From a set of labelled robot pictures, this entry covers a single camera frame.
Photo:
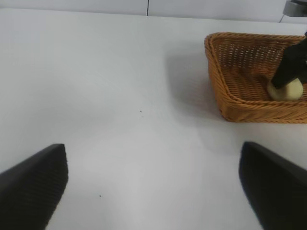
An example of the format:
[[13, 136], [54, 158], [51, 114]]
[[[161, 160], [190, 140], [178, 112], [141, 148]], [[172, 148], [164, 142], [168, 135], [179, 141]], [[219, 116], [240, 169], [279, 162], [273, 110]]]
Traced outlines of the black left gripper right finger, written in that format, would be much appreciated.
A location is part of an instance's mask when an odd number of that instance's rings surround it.
[[307, 228], [307, 172], [262, 145], [246, 141], [239, 179], [264, 230]]

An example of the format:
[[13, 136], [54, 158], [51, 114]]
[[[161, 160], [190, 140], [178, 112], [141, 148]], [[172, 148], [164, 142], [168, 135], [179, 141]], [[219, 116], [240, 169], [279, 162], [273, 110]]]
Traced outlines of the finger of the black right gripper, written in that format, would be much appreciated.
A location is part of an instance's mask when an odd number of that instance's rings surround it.
[[305, 39], [296, 45], [287, 47], [274, 75], [274, 87], [281, 89], [290, 82], [299, 79], [307, 82], [307, 34]]

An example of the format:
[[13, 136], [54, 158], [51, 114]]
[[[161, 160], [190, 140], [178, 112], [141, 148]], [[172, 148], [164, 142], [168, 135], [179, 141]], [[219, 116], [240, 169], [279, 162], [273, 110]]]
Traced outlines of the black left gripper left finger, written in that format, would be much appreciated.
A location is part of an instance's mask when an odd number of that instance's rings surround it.
[[0, 228], [46, 229], [68, 182], [64, 144], [52, 144], [0, 175]]

